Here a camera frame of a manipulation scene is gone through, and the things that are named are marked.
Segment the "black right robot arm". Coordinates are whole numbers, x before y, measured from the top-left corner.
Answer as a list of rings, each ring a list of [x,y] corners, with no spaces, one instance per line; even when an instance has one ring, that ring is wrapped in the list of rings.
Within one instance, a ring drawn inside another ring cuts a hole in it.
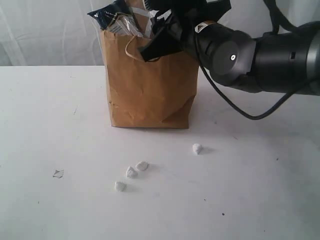
[[[139,51],[145,61],[186,52],[216,83],[248,93],[320,93],[320,23],[294,26],[276,2],[265,1],[272,30],[253,38],[219,24],[228,0],[145,0],[151,41]]]

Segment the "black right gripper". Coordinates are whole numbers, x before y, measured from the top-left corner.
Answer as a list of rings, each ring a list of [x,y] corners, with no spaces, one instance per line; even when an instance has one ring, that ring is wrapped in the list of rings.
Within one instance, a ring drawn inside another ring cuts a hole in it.
[[[137,48],[145,62],[190,49],[196,25],[217,22],[232,8],[229,0],[146,0],[144,7],[157,11],[151,19],[153,38]]]

